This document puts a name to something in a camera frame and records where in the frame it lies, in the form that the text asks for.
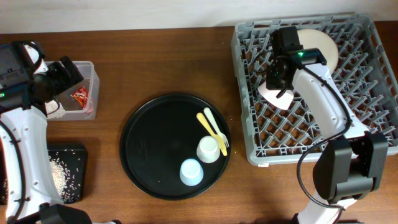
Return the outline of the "red snack wrapper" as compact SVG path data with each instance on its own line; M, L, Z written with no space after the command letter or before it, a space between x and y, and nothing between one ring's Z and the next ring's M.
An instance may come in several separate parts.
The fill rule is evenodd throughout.
M78 102L82 109L85 109L88 102L89 90L82 86L73 92L71 97Z

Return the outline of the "pink small bowl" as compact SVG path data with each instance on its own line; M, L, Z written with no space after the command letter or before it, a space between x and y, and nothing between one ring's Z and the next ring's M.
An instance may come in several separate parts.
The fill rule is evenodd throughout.
M282 110L288 110L291 102L293 101L294 94L292 91L287 90L280 98L277 97L280 90L270 90L266 87L266 82L259 85L258 91L270 104Z

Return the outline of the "beige large bowl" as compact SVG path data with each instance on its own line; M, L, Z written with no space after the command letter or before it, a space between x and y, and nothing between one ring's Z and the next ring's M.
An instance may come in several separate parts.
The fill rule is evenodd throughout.
M322 31L315 29L300 29L297 31L300 44L304 49L317 48L326 59L330 73L335 71L338 64L338 47L335 41Z

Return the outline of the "white plastic fork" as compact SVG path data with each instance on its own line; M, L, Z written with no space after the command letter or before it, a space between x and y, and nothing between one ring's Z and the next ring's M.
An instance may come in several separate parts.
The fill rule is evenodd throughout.
M218 127L218 124L215 120L215 117L213 116L213 113L211 112L211 110L206 107L203 110L207 120L210 122L210 124L212 125L212 127L214 128L214 130L216 131L217 135L219 135L222 140L224 141L225 147L229 147L229 142L228 142L228 138L226 137L226 135L224 133L221 132L221 130Z

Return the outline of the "yellow plastic spoon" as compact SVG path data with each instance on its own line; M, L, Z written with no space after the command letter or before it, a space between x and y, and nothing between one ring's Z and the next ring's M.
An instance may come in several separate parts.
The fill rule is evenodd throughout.
M218 134L213 132L213 130L210 127L210 125L208 124L205 116L202 113L197 113L197 119L203 125L203 127L209 132L209 134L216 139L222 154L224 156L227 156L228 153L227 153L227 148L226 148L226 146L224 144L224 141L222 140L222 138Z

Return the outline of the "white cup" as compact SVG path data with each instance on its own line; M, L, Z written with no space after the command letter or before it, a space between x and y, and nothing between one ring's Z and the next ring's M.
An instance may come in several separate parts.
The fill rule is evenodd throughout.
M213 163L220 156L220 147L217 140L212 136L201 138L197 147L197 156L204 163Z

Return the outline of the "light blue cup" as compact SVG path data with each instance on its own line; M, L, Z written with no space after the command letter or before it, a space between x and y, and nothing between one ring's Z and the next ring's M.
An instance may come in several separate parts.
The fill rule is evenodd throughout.
M198 185L204 176L203 168L195 159L186 159L180 167L180 180L187 186Z

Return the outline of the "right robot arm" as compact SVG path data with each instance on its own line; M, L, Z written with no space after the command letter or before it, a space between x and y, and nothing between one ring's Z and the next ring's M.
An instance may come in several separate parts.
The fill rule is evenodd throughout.
M338 49L328 35L291 26L274 31L271 44L274 59L260 94L287 110L297 92L323 136L323 152L313 168L315 193L294 222L337 223L347 207L379 188L388 141L360 122L337 89L331 69Z

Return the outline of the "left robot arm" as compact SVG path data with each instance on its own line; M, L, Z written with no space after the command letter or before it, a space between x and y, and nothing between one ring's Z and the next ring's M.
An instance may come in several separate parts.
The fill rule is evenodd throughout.
M47 65L39 43L1 46L1 144L7 176L7 223L91 223L58 194L47 150L46 103L82 81L64 56Z

